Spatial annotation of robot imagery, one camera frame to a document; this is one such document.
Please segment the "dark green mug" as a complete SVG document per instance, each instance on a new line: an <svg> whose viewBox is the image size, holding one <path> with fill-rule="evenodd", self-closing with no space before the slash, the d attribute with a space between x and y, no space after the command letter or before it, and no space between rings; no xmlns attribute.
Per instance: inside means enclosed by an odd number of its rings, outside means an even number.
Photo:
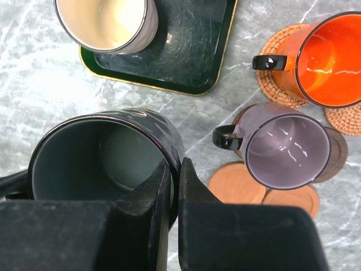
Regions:
<svg viewBox="0 0 361 271"><path fill-rule="evenodd" d="M1 195L35 200L119 200L165 160L171 173L170 222L178 212L183 141L165 116L125 108L77 116L52 128L26 170L1 178Z"/></svg>

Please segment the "light wood coaster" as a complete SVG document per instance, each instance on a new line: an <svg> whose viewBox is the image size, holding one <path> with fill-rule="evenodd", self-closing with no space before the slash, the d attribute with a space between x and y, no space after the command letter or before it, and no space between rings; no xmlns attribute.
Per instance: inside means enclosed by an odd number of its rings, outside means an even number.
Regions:
<svg viewBox="0 0 361 271"><path fill-rule="evenodd" d="M320 198L312 186L306 185L291 190L270 189L266 193L262 204L300 207L314 218L318 214L320 208Z"/></svg>
<svg viewBox="0 0 361 271"><path fill-rule="evenodd" d="M251 176L243 162L218 168L210 178L208 189L227 204L260 204L266 194L266 188Z"/></svg>

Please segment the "lilac mug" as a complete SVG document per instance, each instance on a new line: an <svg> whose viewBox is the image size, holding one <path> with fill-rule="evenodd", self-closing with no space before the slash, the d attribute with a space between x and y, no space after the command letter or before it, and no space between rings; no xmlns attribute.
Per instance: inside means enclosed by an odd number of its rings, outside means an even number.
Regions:
<svg viewBox="0 0 361 271"><path fill-rule="evenodd" d="M273 102L255 104L237 123L215 128L212 141L240 151L250 175L279 190L312 182L331 157L331 140L320 122Z"/></svg>

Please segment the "orange mug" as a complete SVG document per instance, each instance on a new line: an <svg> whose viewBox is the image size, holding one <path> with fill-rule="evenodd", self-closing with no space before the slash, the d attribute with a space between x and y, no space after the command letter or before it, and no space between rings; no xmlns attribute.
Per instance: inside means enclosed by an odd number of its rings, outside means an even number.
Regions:
<svg viewBox="0 0 361 271"><path fill-rule="evenodd" d="M253 58L279 88L306 102L344 108L360 102L360 12L333 15L296 31L274 54Z"/></svg>

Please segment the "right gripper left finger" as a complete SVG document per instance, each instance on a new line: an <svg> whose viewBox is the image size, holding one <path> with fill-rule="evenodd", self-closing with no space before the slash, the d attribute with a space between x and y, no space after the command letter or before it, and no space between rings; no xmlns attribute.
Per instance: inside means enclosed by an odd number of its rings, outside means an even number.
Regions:
<svg viewBox="0 0 361 271"><path fill-rule="evenodd" d="M3 202L1 269L165 270L170 183L161 161L116 202Z"/></svg>

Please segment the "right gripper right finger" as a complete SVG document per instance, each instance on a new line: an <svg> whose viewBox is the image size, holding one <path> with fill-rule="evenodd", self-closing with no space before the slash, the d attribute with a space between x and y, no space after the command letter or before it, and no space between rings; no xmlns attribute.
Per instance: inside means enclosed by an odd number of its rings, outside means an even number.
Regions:
<svg viewBox="0 0 361 271"><path fill-rule="evenodd" d="M328 270L312 218L301 208L219 201L184 158L179 181L182 270Z"/></svg>

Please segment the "woven rattan coaster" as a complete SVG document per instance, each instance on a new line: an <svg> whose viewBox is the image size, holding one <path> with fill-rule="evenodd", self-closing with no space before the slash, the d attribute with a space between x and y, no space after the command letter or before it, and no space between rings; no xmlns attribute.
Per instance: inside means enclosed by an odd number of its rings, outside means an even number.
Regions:
<svg viewBox="0 0 361 271"><path fill-rule="evenodd" d="M286 37L308 26L309 24L298 23L279 30L265 43L261 50L261 55L274 54ZM256 71L256 73L259 87L270 101L290 108L300 108L309 105L304 100L296 98L278 87L271 71Z"/></svg>
<svg viewBox="0 0 361 271"><path fill-rule="evenodd" d="M361 135L360 103L340 109L325 108L324 113L329 124L338 132L349 136Z"/></svg>

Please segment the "cream mug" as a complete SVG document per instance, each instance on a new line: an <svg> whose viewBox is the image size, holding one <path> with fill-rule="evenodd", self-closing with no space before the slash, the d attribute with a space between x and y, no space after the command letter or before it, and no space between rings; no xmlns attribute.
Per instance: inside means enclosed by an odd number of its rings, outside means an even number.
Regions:
<svg viewBox="0 0 361 271"><path fill-rule="evenodd" d="M154 39L159 16L155 1L54 1L67 34L96 53L133 54Z"/></svg>

